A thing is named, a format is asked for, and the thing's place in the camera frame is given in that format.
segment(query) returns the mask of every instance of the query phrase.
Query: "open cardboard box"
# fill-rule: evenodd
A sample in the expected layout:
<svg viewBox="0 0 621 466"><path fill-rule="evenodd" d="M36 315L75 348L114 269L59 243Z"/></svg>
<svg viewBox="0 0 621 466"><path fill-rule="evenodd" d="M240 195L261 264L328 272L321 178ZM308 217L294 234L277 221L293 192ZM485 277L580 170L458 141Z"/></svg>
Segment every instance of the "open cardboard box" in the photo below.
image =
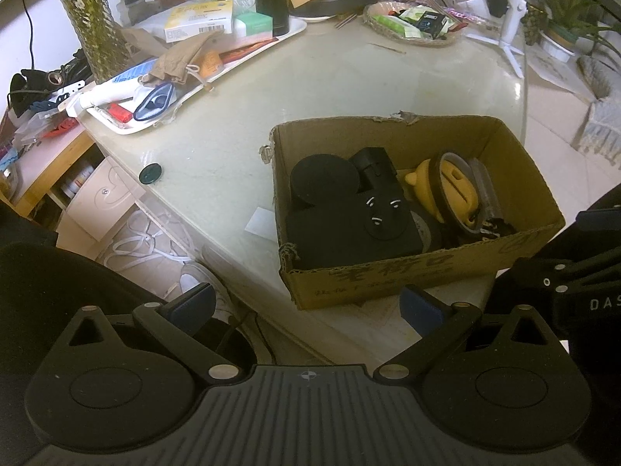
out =
<svg viewBox="0 0 621 466"><path fill-rule="evenodd" d="M504 123L493 117L417 117L410 122L378 117L308 119L276 126L270 141L280 276L302 310L390 296L406 284L428 288L495 273L519 257L534 255L564 226L535 163ZM295 247L285 232L291 170L311 154L349 159L362 147L384 147L399 177L441 151L455 151L466 159L478 157L489 171L505 220L518 233L417 256L295 270Z"/></svg>

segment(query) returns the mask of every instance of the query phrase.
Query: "black pants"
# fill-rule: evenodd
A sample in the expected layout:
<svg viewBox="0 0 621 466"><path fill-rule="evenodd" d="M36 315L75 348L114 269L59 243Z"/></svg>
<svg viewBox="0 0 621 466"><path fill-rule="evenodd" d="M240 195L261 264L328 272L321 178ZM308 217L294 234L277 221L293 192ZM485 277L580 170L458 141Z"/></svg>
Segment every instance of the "black pants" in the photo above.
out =
<svg viewBox="0 0 621 466"><path fill-rule="evenodd" d="M97 305L105 314L129 314L161 300L121 275L72 252L14 243L0 250L0 464L20 464L36 440L24 393L37 367L76 311ZM215 350L228 325L210 319L194 338ZM221 353L249 369L256 357L235 331Z"/></svg>

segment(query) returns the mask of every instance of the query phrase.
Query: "white wall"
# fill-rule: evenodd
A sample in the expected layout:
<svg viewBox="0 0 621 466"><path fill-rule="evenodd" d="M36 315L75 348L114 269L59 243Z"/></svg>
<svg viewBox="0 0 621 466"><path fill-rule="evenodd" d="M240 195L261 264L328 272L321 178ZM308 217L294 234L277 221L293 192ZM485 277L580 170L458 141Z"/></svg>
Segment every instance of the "white wall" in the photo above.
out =
<svg viewBox="0 0 621 466"><path fill-rule="evenodd" d="M119 18L116 5L108 0L113 17ZM35 68L55 70L67 63L80 42L64 12L60 0L26 0L34 27ZM30 68L30 26L21 0L0 2L0 117L6 108L10 79L22 68Z"/></svg>

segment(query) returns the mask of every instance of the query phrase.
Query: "yellow and white box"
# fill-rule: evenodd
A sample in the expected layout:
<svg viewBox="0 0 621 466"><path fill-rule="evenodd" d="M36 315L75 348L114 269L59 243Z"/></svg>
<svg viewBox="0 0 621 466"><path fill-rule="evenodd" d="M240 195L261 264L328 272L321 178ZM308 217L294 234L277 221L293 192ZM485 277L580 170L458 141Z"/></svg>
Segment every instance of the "yellow and white box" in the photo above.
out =
<svg viewBox="0 0 621 466"><path fill-rule="evenodd" d="M179 42L205 31L232 33L233 2L191 3L173 9L164 26L166 42Z"/></svg>

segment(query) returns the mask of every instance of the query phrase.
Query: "yellow duck-like container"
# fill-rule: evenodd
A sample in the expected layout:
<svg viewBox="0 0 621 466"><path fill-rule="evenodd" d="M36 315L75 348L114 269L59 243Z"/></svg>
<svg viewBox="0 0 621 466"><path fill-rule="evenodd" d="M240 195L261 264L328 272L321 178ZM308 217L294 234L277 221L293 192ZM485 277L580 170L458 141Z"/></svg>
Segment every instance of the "yellow duck-like container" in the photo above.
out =
<svg viewBox="0 0 621 466"><path fill-rule="evenodd" d="M430 160L425 160L420 163L416 171L406 175L405 181L413 187L414 194L425 210L439 222L444 223L429 185L429 162ZM449 161L442 161L440 171L442 172L442 186L449 206L460 221L468 227L473 227L476 222L476 211L479 208L476 188L468 177Z"/></svg>

